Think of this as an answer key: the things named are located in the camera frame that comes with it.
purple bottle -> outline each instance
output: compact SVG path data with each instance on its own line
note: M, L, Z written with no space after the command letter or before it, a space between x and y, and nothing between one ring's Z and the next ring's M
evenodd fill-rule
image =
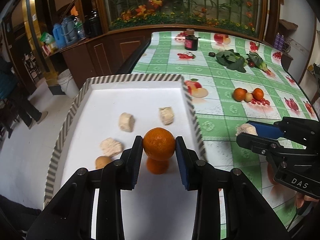
M277 33L276 38L275 38L275 41L274 41L274 43L273 43L273 47L274 47L275 49L278 49L278 47L279 47L280 37L281 37L280 34Z
M281 51L284 44L284 36L282 35L279 40L278 50Z

green checkered tablecloth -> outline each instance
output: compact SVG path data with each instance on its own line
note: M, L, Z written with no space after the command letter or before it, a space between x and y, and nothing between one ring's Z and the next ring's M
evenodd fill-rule
M273 57L277 50L260 44L257 53L267 63L274 75L267 75L258 68L244 67L246 73L228 70L220 65L216 58L209 57L209 52L233 49L247 58L250 40L229 36L229 44L219 44L214 40L214 33L196 32L200 37L197 51L191 51L194 59L180 59L177 54L188 53L180 32L158 32L152 34L152 40L145 53L137 62L132 73L178 73L185 80L198 79L208 95L193 98L196 116L206 149L206 158L214 167L230 171L240 168L262 193L284 225L288 225L295 214L295 192L282 185L274 185L268 177L268 163L265 157L240 148L236 141L236 128L248 120L273 123L283 116L318 120L309 101L283 70L279 59ZM264 98L270 106L236 102L232 98L235 88L241 87L252 92L255 88L264 91ZM293 100L298 111L287 104ZM302 145L279 139L281 145L291 148L303 148ZM226 237L226 218L223 191L220 192L221 238Z

blue plastic pitcher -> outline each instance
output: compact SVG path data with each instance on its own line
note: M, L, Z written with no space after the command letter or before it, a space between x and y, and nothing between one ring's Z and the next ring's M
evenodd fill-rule
M67 46L70 46L78 41L75 23L71 17L65 17L61 23L61 27L61 34L64 36Z
M54 39L56 40L56 44L59 49L63 49L64 47L67 46L65 38L61 34L61 28L62 28L61 25L56 23L54 24L53 30L52 30Z

black sleeve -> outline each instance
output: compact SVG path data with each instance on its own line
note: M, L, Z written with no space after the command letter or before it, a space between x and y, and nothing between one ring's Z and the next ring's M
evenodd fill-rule
M11 62L6 62L2 57L0 57L0 70L6 74L10 74L12 68Z

trash can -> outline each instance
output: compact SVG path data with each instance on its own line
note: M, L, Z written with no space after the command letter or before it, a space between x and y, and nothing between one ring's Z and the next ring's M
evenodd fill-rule
M61 90L65 92L68 97L74 98L79 93L79 88L77 87L69 69L63 71L58 76L57 81L61 86Z

